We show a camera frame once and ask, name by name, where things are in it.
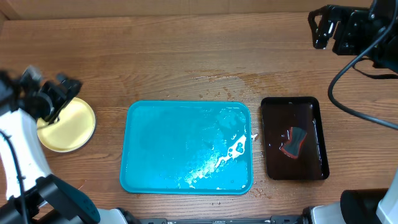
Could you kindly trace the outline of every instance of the tray rim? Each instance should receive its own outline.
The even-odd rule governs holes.
[[[314,117],[317,119],[316,127],[317,127],[317,134],[318,134],[318,142],[319,142],[319,145],[321,146],[320,150],[322,150],[322,153],[324,153],[324,155],[325,155],[325,162],[323,163],[322,169],[324,169],[326,174],[323,176],[322,179],[275,179],[273,176],[269,175],[268,171],[266,171],[266,173],[267,173],[268,177],[271,178],[272,180],[326,180],[330,176],[330,168],[329,168],[327,149],[326,149],[326,144],[325,144],[325,137],[323,135],[321,109],[320,109],[319,101],[314,96],[292,96],[292,97],[270,96],[270,97],[265,97],[264,99],[261,100],[261,117],[262,117],[262,107],[263,106],[265,106],[265,105],[287,105],[290,102],[295,102],[293,104],[297,104],[297,103],[312,103],[313,104]],[[262,118],[262,128],[263,128],[263,132],[262,132],[263,138],[265,141],[266,138],[265,138],[265,134],[264,134],[263,118]],[[267,150],[266,150],[265,144],[264,144],[263,150],[265,151],[266,158],[267,158]]]
[[[239,108],[242,108],[244,111],[244,113],[247,113],[247,117],[246,118],[246,122],[249,125],[249,135],[251,137],[251,114],[250,114],[250,110],[249,108],[241,103],[241,102],[237,102],[237,101],[180,101],[180,100],[139,100],[134,102],[128,109],[127,111],[127,116],[126,116],[126,128],[124,130],[124,141],[123,141],[123,149],[122,149],[122,156],[121,156],[121,168],[120,168],[120,175],[119,175],[119,181],[120,184],[122,186],[122,188],[124,190],[126,190],[129,193],[132,194],[174,194],[174,195],[181,195],[181,194],[186,194],[186,195],[243,195],[245,193],[247,193],[254,182],[254,170],[253,170],[253,153],[252,153],[252,140],[250,139],[249,142],[249,153],[250,153],[250,164],[248,164],[248,168],[250,168],[250,170],[248,171],[248,184],[247,186],[245,186],[245,188],[243,188],[242,190],[234,190],[234,191],[228,191],[228,190],[208,190],[208,189],[201,189],[201,190],[195,190],[195,191],[189,191],[189,189],[187,190],[180,190],[180,191],[174,191],[171,192],[170,190],[175,190],[175,189],[137,189],[137,188],[133,188],[130,185],[128,185],[127,183],[125,183],[125,176],[124,173],[122,172],[123,167],[126,166],[126,156],[127,156],[127,150],[125,151],[124,148],[126,147],[126,144],[128,142],[128,140],[126,140],[126,136],[128,131],[127,127],[129,126],[129,114],[133,113],[135,109],[137,109],[138,107],[142,106],[142,104],[151,104],[151,103],[178,103],[178,104],[225,104],[225,105],[238,105]]]

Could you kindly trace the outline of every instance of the cable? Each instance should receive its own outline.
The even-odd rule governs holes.
[[[12,158],[14,160],[15,170],[17,171],[17,179],[19,182],[19,190],[21,191],[21,207],[22,207],[22,219],[25,224],[29,224],[29,219],[27,217],[27,207],[26,207],[26,200],[25,200],[25,188],[24,188],[24,178],[22,177],[21,170],[19,168],[17,154],[15,153],[14,146],[10,141],[10,137],[7,136],[3,131],[0,130],[0,134],[6,140],[8,146],[10,147],[10,151],[12,154]]]
[[[385,29],[384,32],[367,49],[365,49],[362,53],[360,53],[357,57],[355,57],[349,64],[347,64],[343,69],[341,69],[341,71],[339,73],[337,73],[337,75],[333,78],[333,80],[331,81],[331,83],[329,85],[328,96],[329,96],[330,101],[335,106],[337,106],[341,110],[343,110],[343,111],[345,111],[345,112],[347,112],[347,113],[349,113],[351,115],[357,116],[357,117],[365,119],[367,121],[371,121],[371,122],[376,123],[376,124],[383,125],[383,126],[388,127],[388,128],[392,128],[392,129],[398,130],[398,124],[390,123],[390,122],[385,121],[383,119],[375,118],[373,116],[370,116],[370,115],[367,115],[367,114],[364,114],[364,113],[360,113],[360,112],[355,111],[355,110],[353,110],[351,108],[348,108],[348,107],[342,105],[333,96],[333,87],[335,86],[335,84],[339,80],[339,78],[341,76],[343,76],[344,73],[346,73],[348,69],[350,69],[358,61],[360,61],[362,59],[362,57],[364,57],[374,46],[376,46],[392,29],[392,26],[394,25],[394,23],[396,21],[397,13],[398,13],[398,0],[396,0],[395,2],[396,2],[396,5],[395,5],[395,9],[394,9],[394,14],[392,16],[391,23],[388,25],[387,29]]]
[[[361,60],[359,60],[358,62],[362,62],[362,61],[365,61],[365,60],[371,60],[371,59],[369,59],[369,58],[361,58]],[[359,72],[360,74],[366,76],[366,77],[373,78],[373,79],[398,79],[398,75],[396,75],[396,74],[370,75],[370,74],[364,73],[364,72],[362,72],[361,70],[359,70],[359,69],[357,69],[355,67],[356,64],[353,65],[353,69],[356,70],[357,72]]]

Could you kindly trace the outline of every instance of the sponge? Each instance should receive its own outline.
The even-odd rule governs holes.
[[[303,144],[307,132],[298,127],[291,127],[288,131],[288,140],[283,144],[280,150],[290,158],[299,158],[301,145]]]

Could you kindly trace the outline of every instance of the wall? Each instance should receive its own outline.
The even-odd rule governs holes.
[[[369,7],[371,0],[0,0],[13,19],[308,12],[327,4]]]

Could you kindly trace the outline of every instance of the blue tray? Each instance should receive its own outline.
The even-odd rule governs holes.
[[[137,101],[120,183],[131,193],[241,195],[253,183],[250,112],[237,102]]]

